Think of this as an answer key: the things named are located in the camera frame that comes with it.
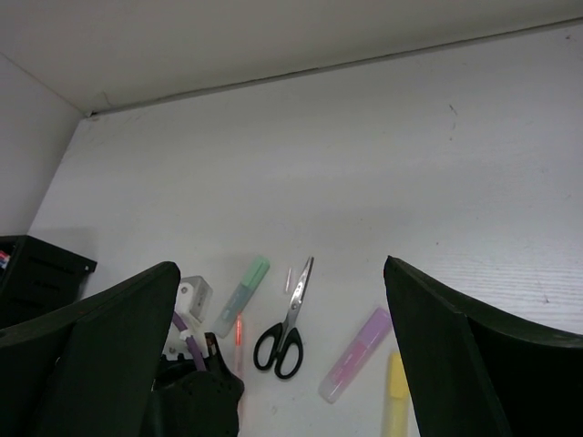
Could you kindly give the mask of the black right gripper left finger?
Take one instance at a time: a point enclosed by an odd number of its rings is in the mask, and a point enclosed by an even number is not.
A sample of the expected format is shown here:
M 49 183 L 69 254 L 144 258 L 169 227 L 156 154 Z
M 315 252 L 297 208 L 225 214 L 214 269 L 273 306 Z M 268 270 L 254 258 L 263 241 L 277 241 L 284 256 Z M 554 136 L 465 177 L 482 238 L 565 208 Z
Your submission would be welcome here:
M 178 266 L 1 331 L 4 436 L 136 436 L 169 333 Z

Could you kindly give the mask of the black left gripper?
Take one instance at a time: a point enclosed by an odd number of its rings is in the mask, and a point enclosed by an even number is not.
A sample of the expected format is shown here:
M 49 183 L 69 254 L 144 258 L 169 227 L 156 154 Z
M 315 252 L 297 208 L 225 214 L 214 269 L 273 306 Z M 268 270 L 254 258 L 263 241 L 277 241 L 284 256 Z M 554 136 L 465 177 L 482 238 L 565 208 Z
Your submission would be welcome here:
M 145 436 L 240 435 L 239 402 L 244 383 L 222 357 L 216 336 L 205 334 L 209 356 L 205 371 L 179 354 L 162 356 L 143 416 Z

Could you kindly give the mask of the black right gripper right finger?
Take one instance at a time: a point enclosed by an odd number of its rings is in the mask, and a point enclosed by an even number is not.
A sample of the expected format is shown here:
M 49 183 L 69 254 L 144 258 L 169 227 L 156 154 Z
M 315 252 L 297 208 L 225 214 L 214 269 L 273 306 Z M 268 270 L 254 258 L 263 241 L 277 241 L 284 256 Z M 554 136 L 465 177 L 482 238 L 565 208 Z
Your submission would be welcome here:
M 387 258 L 386 298 L 423 436 L 579 436 L 582 337 Z

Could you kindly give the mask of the green highlighter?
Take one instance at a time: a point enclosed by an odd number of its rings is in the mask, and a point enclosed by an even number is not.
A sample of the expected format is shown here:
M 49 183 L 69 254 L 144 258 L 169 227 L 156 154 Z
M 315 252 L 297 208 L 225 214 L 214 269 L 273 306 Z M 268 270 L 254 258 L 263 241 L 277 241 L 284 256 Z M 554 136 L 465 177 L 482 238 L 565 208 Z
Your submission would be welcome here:
M 263 256 L 253 260 L 212 325 L 211 331 L 216 336 L 225 338 L 230 333 L 236 319 L 260 286 L 270 266 L 269 260 Z

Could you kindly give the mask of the orange marker pen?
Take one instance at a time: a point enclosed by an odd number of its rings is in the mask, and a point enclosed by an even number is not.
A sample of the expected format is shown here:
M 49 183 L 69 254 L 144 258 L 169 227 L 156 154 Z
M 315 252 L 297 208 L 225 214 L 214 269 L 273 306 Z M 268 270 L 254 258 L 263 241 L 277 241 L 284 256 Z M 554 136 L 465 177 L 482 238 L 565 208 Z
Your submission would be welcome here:
M 243 348 L 243 322 L 242 314 L 239 313 L 235 323 L 235 356 L 234 356 L 234 371 L 236 376 L 243 381 L 244 378 L 244 348 Z M 242 393 L 238 403 L 239 419 L 243 419 L 244 415 L 245 392 Z

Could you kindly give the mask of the pink red marker pen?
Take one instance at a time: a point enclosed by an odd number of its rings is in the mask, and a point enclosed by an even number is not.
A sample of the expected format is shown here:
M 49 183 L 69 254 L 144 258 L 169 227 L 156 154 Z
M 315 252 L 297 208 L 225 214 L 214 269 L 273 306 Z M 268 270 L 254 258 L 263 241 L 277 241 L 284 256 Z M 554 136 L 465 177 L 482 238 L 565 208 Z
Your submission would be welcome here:
M 6 252 L 0 250 L 0 268 L 6 269 L 8 263 L 10 261 L 10 255 Z

